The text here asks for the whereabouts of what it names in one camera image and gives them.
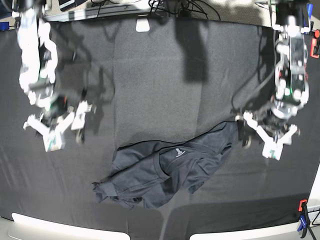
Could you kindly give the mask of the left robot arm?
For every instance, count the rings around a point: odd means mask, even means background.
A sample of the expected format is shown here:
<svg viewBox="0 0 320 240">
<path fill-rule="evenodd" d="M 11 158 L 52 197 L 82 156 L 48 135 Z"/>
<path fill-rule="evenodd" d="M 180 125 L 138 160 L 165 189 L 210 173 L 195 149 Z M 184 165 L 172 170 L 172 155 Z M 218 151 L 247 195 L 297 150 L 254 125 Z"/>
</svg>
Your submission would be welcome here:
<svg viewBox="0 0 320 240">
<path fill-rule="evenodd" d="M 262 156 L 280 160 L 284 145 L 291 145 L 293 135 L 300 134 L 295 124 L 288 124 L 309 101 L 306 73 L 308 48 L 305 35 L 311 30 L 307 0 L 268 0 L 273 29 L 274 72 L 248 97 L 253 98 L 274 78 L 274 93 L 257 110 L 244 109 L 236 116 L 246 133 L 242 145 L 248 147 L 252 137 L 263 143 Z"/>
</svg>

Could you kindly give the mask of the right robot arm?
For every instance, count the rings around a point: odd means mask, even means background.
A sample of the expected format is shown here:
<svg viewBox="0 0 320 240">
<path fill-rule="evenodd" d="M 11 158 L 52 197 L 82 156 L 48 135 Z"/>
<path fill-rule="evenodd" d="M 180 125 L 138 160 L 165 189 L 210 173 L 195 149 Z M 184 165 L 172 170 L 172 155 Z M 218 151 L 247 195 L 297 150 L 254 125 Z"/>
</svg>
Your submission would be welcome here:
<svg viewBox="0 0 320 240">
<path fill-rule="evenodd" d="M 86 100 L 87 87 L 76 105 L 56 90 L 58 52 L 50 37 L 51 25 L 44 20 L 46 5 L 45 0 L 14 0 L 11 9 L 21 49 L 19 85 L 30 105 L 40 109 L 38 115 L 28 116 L 23 129 L 34 129 L 45 151 L 52 152 L 65 147 L 66 130 L 75 132 L 78 144 L 84 143 L 86 114 L 93 106 Z"/>
</svg>

